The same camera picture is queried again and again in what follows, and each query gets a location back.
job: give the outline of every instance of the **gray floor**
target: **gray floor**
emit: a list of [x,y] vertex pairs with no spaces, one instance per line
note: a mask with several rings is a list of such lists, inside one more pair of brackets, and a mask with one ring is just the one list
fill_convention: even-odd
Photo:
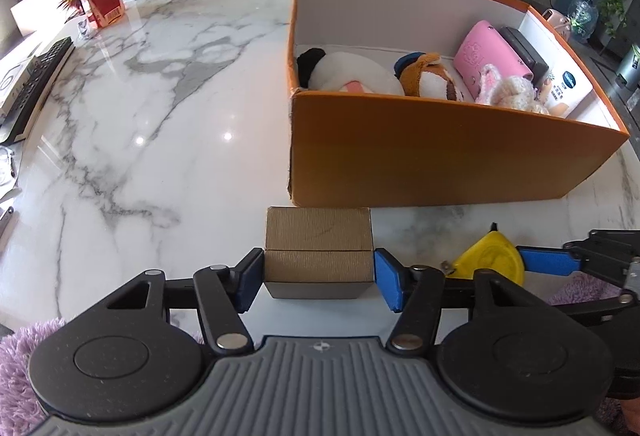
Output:
[[613,107],[625,123],[631,135],[631,145],[640,159],[640,88],[631,91],[616,82],[615,70],[620,64],[619,58],[607,52],[600,55],[591,46],[574,41],[571,41],[570,45],[607,93]]

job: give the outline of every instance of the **plush panda toy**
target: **plush panda toy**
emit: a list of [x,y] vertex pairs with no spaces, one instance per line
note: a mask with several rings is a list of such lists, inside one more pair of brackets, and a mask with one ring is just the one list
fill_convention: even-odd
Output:
[[360,55],[311,48],[298,57],[297,64],[300,86],[306,89],[404,95],[393,73]]

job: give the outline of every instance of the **yellow tape measure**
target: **yellow tape measure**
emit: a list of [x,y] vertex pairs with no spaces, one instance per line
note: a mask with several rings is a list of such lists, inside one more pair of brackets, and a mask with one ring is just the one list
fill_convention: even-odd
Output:
[[489,232],[476,242],[451,265],[453,273],[448,277],[473,279],[479,268],[489,268],[522,286],[524,263],[516,247],[500,232]]

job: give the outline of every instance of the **marble countertop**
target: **marble countertop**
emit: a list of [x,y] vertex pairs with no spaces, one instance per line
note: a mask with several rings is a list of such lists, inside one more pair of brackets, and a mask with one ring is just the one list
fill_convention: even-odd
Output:
[[[0,322],[71,318],[143,270],[188,277],[264,245],[266,209],[290,205],[290,2],[137,0],[75,50],[24,145],[0,241]],[[374,242],[404,264],[438,264],[497,222],[514,244],[561,246],[636,228],[639,181],[627,143],[561,200],[372,210]],[[527,275],[542,296],[560,285]],[[243,315],[254,340],[386,337],[395,318],[375,287],[325,302],[262,288]],[[173,320],[196,329],[186,312]]]

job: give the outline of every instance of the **trash can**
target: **trash can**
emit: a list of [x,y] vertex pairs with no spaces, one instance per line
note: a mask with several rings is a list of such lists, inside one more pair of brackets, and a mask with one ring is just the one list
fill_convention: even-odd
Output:
[[617,82],[634,91],[640,83],[640,47],[633,44],[616,71]]

